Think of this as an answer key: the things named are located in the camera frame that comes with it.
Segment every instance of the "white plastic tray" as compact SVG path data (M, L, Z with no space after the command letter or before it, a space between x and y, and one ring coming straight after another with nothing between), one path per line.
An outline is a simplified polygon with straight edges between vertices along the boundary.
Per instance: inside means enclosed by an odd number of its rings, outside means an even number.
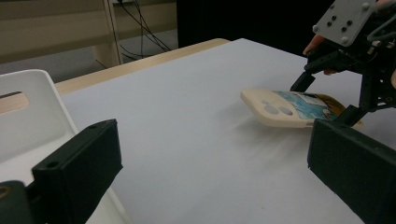
M0 182L33 181L31 169L78 133L50 75L24 70L0 76L0 96L27 99L22 108L0 114ZM132 223L110 188L87 223Z

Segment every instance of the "robotic arm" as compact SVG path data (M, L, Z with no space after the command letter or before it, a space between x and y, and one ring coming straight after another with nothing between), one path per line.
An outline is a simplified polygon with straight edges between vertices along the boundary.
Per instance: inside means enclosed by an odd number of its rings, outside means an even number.
M396 68L396 1L335 0L314 25L324 43L307 53L304 72L291 91L306 91L324 69L362 75L359 106L350 105L335 121L353 126L368 112L396 107L390 78Z

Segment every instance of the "cable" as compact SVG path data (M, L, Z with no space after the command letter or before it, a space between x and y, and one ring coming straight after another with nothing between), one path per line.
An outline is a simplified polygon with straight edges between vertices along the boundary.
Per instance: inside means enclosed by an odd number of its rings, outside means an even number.
M139 21L137 18L135 18L134 15L132 15L132 13L124 6L124 4L122 3L122 1L119 0L119 2L120 2L121 7L124 9L124 11L140 25L140 27L141 27L141 29L142 29L142 31L141 31L141 34L142 34L141 36L142 36L142 37L143 37L143 29L144 29L144 30L146 30L146 31L154 38L154 40L153 40L153 39L151 39L148 35L145 35L145 37L147 37L152 43L154 43L154 44L156 44L157 46L159 46L163 51L171 50L171 49L170 49L169 47L167 47L156 35L154 35L154 34L150 31L150 29L149 29L149 27L147 26L147 23L146 23L146 21L145 21L143 15L142 15L142 13L141 13L141 11L140 11L140 6L138 5L138 3L137 3L136 0L134 0L133 3L134 3L134 5L135 5L135 7L136 7L136 9L137 9L137 11L138 11L138 13L139 13L140 21Z
M153 56L153 55L150 55L150 54L148 54L148 55L144 55L144 54L135 54L135 53L132 53L132 52L130 52L130 51L128 51L128 49L126 49L123 45L120 45L120 47L123 49L123 50L125 50L127 53L129 53L129 54L132 54L132 55L134 55L134 56L138 56L138 57L150 57L150 56Z
M390 32L385 35L379 35L375 36L378 32L380 32L382 29L384 29L386 26L391 24L394 20L396 20L396 15L393 15L389 20L378 26L375 30L373 30L369 35L367 35L367 41L373 42L375 40L384 40L386 38L394 37L396 36L396 32Z

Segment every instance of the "finger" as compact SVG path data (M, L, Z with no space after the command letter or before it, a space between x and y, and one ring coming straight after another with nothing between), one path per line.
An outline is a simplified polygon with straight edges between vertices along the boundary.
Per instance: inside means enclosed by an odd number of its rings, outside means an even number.
M309 42L309 44L305 47L305 49L303 51L303 55L306 55L306 53L309 50L314 49L315 47L317 47L323 41L324 41L324 37L323 36L314 35L314 37L312 38L311 42Z

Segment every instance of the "human hand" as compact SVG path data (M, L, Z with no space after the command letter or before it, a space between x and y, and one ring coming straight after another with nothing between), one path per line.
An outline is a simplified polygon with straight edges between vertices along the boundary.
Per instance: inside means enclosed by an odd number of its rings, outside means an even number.
M377 0L376 1L376 6L378 8L381 8L381 6L384 6L385 4L391 2L392 0ZM311 39L311 41L309 42L309 44L305 47L305 49L303 50L303 55L306 55L308 53L309 50L316 48L318 45L320 45L322 42L324 41L324 37L321 35L314 35L314 37ZM323 70L323 74L324 75L331 75L336 73L336 71L332 70L332 69L325 69ZM393 86L393 88L396 89L396 69L393 72L391 78L390 78L390 82Z

